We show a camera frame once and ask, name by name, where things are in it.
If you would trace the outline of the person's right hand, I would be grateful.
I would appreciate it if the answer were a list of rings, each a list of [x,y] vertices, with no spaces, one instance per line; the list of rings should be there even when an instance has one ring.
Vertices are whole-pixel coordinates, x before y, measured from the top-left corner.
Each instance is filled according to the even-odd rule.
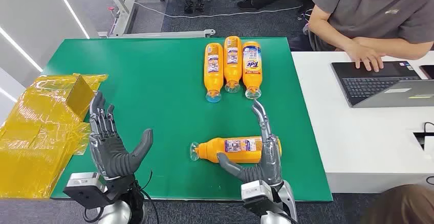
[[[379,72],[384,68],[382,55],[375,50],[362,46],[358,43],[351,43],[344,48],[350,59],[355,63],[355,68],[364,67],[367,71]]]

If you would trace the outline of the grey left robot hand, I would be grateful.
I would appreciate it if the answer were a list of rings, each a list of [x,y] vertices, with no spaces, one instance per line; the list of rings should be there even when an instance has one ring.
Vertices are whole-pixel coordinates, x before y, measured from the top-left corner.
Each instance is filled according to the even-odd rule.
[[[153,144],[153,130],[146,129],[139,144],[128,152],[118,133],[114,119],[114,105],[104,108],[105,98],[97,91],[90,101],[89,136],[92,159],[98,172],[106,178],[134,174],[140,167]]]

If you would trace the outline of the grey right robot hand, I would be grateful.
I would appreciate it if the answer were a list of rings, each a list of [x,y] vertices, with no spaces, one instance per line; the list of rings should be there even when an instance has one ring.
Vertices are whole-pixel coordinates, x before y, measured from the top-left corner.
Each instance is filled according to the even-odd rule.
[[[219,164],[243,183],[263,180],[271,187],[278,186],[282,184],[283,178],[281,175],[281,153],[277,136],[271,131],[269,119],[263,105],[254,100],[252,110],[258,119],[262,133],[262,150],[259,163],[252,167],[244,168],[237,163],[231,162],[224,153],[217,153]]]

